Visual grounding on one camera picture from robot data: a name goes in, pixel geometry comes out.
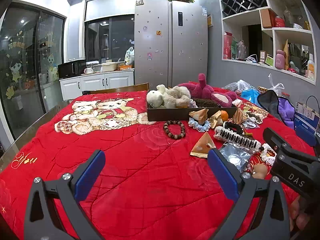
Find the person right hand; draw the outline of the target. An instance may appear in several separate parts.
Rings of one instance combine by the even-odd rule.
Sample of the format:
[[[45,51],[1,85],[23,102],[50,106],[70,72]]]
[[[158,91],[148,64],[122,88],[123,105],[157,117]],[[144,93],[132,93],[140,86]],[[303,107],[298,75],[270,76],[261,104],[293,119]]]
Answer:
[[[304,230],[310,220],[310,216],[302,211],[300,203],[301,196],[297,197],[289,207],[290,214],[290,231],[296,226],[299,230]]]

